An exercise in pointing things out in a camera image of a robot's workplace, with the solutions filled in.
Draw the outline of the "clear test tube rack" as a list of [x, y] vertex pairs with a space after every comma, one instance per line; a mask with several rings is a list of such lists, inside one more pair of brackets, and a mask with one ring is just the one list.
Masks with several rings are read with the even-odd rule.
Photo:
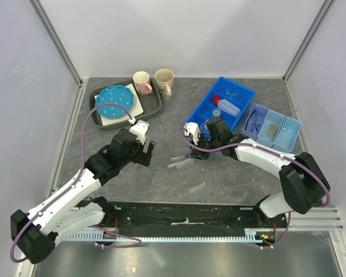
[[189, 193], [205, 187], [206, 182], [193, 159], [186, 159], [177, 163], [176, 168], [187, 185]]

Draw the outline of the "round glass flask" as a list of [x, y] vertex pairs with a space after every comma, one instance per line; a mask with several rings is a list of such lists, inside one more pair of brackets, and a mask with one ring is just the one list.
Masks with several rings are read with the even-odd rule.
[[205, 136], [205, 137], [210, 137], [210, 132], [209, 132], [209, 129], [206, 125], [206, 121], [203, 122], [201, 125], [200, 125], [200, 132]]

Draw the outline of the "small glass stoppered bottle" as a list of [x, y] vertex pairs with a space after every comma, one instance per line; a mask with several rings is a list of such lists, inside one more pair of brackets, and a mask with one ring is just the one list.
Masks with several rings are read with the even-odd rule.
[[221, 110], [219, 110], [217, 108], [213, 109], [212, 117], [214, 118], [214, 117], [220, 117], [220, 116], [221, 116]]

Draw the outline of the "red cap wash bottle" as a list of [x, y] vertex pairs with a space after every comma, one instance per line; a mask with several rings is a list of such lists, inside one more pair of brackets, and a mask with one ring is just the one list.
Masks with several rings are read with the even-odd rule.
[[215, 96], [213, 98], [214, 104], [217, 105], [217, 108], [225, 113], [231, 114], [234, 117], [237, 117], [240, 114], [240, 108], [232, 104], [226, 99], [219, 98]]

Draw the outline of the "blue safety glasses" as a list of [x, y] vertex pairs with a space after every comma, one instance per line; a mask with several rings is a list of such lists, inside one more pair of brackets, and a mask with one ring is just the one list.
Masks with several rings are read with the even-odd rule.
[[258, 110], [253, 110], [250, 113], [248, 120], [246, 121], [245, 131], [250, 133], [256, 133], [256, 134], [259, 133], [261, 124], [257, 120], [258, 117], [259, 117]]

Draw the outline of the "clear glass beaker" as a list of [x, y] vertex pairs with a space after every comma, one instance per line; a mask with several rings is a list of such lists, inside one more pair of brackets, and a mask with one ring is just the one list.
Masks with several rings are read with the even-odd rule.
[[239, 95], [239, 90], [237, 87], [228, 87], [226, 97], [229, 99], [236, 99], [236, 97]]

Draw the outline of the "tan bottle brush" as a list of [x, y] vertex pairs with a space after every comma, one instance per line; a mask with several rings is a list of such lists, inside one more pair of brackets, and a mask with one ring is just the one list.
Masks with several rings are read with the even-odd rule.
[[277, 125], [274, 124], [274, 123], [271, 123], [271, 124], [269, 125], [267, 134], [268, 134], [269, 136], [274, 136], [274, 135], [275, 135], [275, 132], [276, 132], [276, 129], [277, 129]]

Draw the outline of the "clear glass pipette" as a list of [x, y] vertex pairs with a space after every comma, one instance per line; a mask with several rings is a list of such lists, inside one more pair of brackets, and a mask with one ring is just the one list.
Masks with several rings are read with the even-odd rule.
[[277, 144], [286, 147], [292, 141], [293, 135], [294, 131], [292, 129], [283, 126], [277, 139]]

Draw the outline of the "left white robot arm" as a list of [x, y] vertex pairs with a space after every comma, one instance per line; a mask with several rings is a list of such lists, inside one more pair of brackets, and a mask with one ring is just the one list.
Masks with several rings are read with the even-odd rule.
[[148, 124], [142, 121], [120, 130], [109, 145], [82, 161], [78, 174], [68, 185], [32, 211], [14, 212], [10, 217], [12, 247], [19, 248], [33, 264], [44, 260], [55, 248], [55, 233], [49, 227], [60, 216], [116, 177], [130, 162], [149, 166], [155, 144], [147, 139], [147, 131]]

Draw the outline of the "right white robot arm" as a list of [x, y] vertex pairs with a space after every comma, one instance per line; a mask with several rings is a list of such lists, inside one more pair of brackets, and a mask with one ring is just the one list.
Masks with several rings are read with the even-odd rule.
[[253, 222], [266, 227], [275, 216], [287, 212], [306, 214], [314, 207], [330, 204], [330, 185], [312, 155], [285, 154], [261, 146], [253, 139], [238, 134], [198, 137], [186, 142], [203, 159], [214, 152], [239, 162], [255, 165], [280, 180], [281, 192], [266, 196], [257, 203]]

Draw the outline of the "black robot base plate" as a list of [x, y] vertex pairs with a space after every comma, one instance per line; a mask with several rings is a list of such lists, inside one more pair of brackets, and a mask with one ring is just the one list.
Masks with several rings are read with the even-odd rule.
[[246, 229], [285, 228], [285, 214], [260, 215], [252, 206], [110, 202], [99, 224], [126, 236], [241, 235]]

